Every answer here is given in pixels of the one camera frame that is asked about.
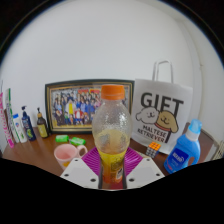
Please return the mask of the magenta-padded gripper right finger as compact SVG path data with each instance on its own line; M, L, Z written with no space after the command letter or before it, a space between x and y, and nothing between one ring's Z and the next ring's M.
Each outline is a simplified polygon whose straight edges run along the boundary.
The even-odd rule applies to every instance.
M125 189L146 186L164 177L152 158L143 156L134 149L128 148L124 157Z

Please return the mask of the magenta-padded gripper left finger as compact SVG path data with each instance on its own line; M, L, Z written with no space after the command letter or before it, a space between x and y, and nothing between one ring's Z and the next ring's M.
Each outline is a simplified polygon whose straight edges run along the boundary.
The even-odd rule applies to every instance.
M82 158L74 158L61 178L84 188L101 189L101 160L97 149L91 149Z

